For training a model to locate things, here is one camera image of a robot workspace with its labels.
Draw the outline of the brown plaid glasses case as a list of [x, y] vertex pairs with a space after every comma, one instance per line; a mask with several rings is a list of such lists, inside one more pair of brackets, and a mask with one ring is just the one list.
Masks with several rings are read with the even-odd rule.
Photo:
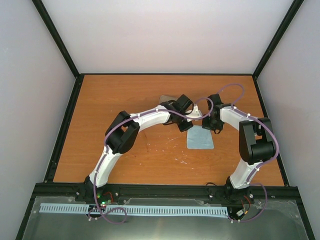
[[176, 96], [170, 96], [170, 95], [161, 95], [159, 97], [159, 103], [163, 103], [163, 102], [169, 102], [169, 101], [176, 101], [178, 99], [178, 97]]

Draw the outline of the orange tinted sunglasses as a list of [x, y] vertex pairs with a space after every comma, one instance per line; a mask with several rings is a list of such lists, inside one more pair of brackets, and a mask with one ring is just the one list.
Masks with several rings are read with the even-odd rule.
[[145, 138], [146, 151], [149, 152], [150, 151], [150, 143], [149, 143], [149, 139], [148, 139], [148, 136], [145, 131], [143, 131], [143, 136]]

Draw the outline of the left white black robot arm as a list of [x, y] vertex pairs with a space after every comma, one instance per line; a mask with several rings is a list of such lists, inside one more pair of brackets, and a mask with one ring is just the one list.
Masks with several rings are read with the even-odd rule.
[[104, 188], [109, 175], [118, 159], [133, 147], [138, 134], [155, 125], [177, 124], [180, 132], [187, 131], [193, 124], [186, 118], [194, 110], [195, 104], [186, 96], [163, 101], [156, 107], [129, 114], [118, 113], [105, 132], [102, 154], [94, 170], [85, 178], [86, 195], [92, 201], [103, 198]]

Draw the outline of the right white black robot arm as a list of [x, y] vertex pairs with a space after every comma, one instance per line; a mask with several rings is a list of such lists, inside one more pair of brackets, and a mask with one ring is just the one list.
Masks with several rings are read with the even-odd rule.
[[219, 94], [207, 100], [209, 116], [202, 120], [202, 128], [220, 134], [225, 124], [238, 131], [240, 161], [224, 185], [224, 197], [235, 202], [248, 193], [248, 187], [256, 173], [268, 161], [279, 155], [279, 144], [273, 134], [269, 118], [256, 118], [236, 106], [224, 104]]

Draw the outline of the light blue cleaning cloth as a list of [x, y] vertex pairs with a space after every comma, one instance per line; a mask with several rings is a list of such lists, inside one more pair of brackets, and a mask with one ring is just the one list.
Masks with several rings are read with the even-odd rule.
[[212, 150], [214, 142], [212, 133], [208, 129], [194, 125], [187, 131], [186, 146], [190, 150]]

